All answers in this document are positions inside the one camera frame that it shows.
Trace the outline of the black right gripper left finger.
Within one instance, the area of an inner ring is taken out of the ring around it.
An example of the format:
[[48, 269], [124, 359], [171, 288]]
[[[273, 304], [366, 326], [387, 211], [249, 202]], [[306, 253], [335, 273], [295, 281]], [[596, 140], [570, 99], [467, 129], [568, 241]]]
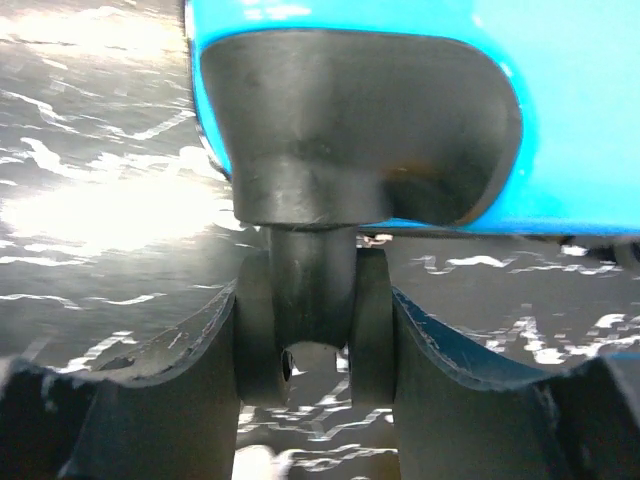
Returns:
[[5, 479], [227, 479], [239, 399], [234, 295], [94, 372], [1, 362]]

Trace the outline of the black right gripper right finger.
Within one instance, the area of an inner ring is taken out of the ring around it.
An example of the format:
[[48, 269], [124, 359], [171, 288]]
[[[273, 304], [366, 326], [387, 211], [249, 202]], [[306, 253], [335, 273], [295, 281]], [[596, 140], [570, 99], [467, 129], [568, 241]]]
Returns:
[[550, 373], [503, 357], [395, 291], [393, 407], [406, 479], [635, 479], [639, 357]]

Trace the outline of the blue fish-print suitcase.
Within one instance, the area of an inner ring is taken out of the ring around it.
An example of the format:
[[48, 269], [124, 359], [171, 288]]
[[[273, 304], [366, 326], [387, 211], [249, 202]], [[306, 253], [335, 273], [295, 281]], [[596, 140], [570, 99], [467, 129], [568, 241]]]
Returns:
[[238, 289], [243, 396], [294, 345], [396, 396], [392, 293], [359, 228], [522, 236], [639, 266], [635, 1], [185, 1], [196, 118], [267, 233]]

